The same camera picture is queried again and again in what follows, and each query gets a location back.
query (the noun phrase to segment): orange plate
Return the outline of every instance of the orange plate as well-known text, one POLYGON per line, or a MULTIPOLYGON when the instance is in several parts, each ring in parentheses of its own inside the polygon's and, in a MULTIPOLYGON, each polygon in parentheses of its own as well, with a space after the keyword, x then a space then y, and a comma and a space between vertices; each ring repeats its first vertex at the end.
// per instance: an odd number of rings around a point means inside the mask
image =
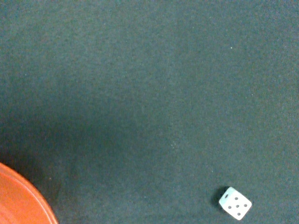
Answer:
POLYGON ((0 163, 0 224, 58 224, 39 191, 0 163))

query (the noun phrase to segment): orange bowl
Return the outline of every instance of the orange bowl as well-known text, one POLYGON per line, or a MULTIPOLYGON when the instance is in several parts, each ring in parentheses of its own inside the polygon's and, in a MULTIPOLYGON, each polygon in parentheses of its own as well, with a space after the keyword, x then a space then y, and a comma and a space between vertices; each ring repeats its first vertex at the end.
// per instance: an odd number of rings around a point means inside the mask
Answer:
POLYGON ((0 163, 0 224, 58 224, 41 193, 0 163))

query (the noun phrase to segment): white die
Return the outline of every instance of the white die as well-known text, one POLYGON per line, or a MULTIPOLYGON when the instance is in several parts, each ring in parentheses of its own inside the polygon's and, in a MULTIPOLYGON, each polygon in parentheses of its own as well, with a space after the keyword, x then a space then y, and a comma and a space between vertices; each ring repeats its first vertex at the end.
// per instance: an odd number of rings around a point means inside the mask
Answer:
POLYGON ((241 220, 252 206, 250 200, 232 187, 229 187, 220 198, 219 204, 228 214, 238 220, 241 220))

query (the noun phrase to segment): dark felt surface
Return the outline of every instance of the dark felt surface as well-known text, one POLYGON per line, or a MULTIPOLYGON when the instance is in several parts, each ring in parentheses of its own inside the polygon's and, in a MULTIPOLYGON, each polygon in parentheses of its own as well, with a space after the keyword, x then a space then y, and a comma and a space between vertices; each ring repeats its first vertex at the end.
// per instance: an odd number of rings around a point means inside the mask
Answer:
POLYGON ((297 3, 0 5, 0 161, 61 224, 298 223, 297 3))

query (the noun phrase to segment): die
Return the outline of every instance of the die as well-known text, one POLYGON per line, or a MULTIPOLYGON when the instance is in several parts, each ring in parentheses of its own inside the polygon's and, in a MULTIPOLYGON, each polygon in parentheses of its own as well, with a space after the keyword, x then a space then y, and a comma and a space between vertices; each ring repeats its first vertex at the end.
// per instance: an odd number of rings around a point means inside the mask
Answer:
POLYGON ((241 220, 252 203, 236 189, 229 187, 219 200, 221 207, 232 217, 241 220))

